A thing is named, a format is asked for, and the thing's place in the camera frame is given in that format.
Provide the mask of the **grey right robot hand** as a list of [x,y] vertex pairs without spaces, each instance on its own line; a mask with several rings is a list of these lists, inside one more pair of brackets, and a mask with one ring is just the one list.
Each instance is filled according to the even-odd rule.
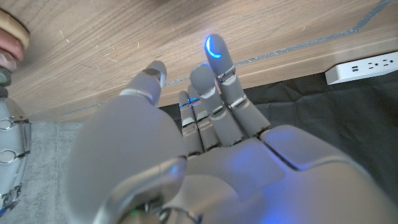
[[1,215],[19,203],[31,150],[31,123],[17,103],[1,98]]

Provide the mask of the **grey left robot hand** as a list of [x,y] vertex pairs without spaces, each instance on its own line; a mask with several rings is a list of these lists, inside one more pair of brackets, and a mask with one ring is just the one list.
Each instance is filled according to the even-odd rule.
[[222,37],[204,49],[178,97],[181,128],[157,106],[160,61],[84,123],[66,174],[70,223],[397,222],[397,205],[349,155],[270,124]]

